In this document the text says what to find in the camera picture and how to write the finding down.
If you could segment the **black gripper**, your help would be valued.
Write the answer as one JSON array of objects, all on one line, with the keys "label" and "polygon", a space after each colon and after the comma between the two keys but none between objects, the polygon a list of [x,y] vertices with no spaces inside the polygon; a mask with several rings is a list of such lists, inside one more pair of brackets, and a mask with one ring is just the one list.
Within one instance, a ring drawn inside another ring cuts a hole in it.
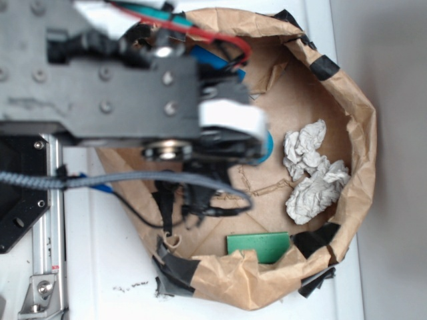
[{"label": "black gripper", "polygon": [[[217,182],[217,186],[186,183],[181,214],[204,217],[233,217],[253,207],[248,195],[232,188],[228,170],[237,164],[254,164],[264,155],[268,117],[264,110],[250,105],[250,93],[243,83],[209,84],[202,89],[198,106],[201,137],[193,146],[193,158],[184,164],[185,172],[196,173]],[[211,205],[219,192],[248,201],[245,207],[224,209]]]}]

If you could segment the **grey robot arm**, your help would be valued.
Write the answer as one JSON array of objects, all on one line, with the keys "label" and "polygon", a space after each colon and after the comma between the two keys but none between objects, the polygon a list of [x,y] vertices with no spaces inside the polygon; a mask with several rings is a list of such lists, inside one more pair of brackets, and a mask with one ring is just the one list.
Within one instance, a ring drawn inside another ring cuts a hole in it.
[{"label": "grey robot arm", "polygon": [[1,134],[54,135],[70,145],[141,147],[149,161],[183,163],[180,173],[130,171],[70,177],[1,171],[1,182],[67,190],[131,180],[184,190],[184,215],[229,217],[214,207],[234,189],[229,167],[267,151],[266,114],[249,104],[238,66],[250,50],[167,15],[136,49],[93,26],[71,1],[1,2]]}]

